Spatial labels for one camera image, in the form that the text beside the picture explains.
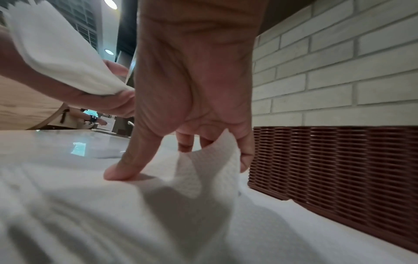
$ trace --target white brick wall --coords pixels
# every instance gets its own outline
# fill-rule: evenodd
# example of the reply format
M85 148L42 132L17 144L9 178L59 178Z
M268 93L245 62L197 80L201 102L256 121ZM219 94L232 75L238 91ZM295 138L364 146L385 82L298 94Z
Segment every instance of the white brick wall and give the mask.
M418 125L417 29L418 0L314 2L256 39L253 126Z

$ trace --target grid ceiling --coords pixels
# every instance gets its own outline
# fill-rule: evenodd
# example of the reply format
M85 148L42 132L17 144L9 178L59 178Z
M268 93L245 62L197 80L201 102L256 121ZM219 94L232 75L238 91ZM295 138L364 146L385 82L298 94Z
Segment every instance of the grid ceiling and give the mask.
M19 0L0 0L0 6L7 8L9 3ZM97 50L97 29L89 0L47 0L76 29L90 45Z

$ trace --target brown wicker basket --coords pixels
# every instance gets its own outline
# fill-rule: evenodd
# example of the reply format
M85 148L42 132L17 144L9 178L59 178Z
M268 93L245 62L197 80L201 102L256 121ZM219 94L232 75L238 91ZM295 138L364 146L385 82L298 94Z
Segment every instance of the brown wicker basket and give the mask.
M418 127L255 127L248 185L418 253Z

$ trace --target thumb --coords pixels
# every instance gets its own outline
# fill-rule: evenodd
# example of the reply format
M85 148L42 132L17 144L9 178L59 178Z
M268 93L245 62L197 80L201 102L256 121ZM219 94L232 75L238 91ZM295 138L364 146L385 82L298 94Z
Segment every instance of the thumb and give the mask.
M149 128L135 124L128 148L122 159L104 171L106 180L128 180L139 174L152 160L160 147L162 137Z

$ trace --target recessed light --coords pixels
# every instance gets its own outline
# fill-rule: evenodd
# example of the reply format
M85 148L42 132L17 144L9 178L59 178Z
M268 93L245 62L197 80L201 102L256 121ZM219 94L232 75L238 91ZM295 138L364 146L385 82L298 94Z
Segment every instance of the recessed light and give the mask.
M118 6L113 2L113 0L104 0L104 2L111 8L111 9L118 9Z
M114 55L114 53L113 53L113 52L111 52L111 51L110 51L110 50L108 50L108 49L105 49L105 51L106 51L106 53L107 53L107 54Z

